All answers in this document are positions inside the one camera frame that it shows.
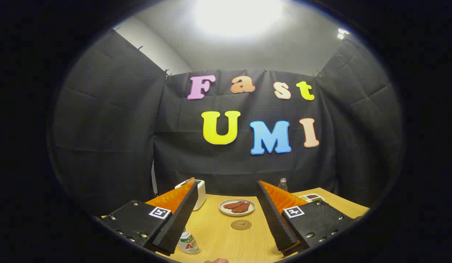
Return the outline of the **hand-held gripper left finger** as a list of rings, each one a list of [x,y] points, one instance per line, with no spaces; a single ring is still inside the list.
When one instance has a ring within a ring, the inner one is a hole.
[[[183,185],[152,200],[131,200],[101,218],[102,224],[147,250],[170,256],[198,199],[198,182],[190,178]]]

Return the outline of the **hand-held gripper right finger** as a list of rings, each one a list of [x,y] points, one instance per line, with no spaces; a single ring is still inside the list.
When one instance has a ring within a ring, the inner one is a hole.
[[[304,200],[263,181],[257,182],[256,190],[268,228],[283,256],[326,243],[358,220],[320,197]]]

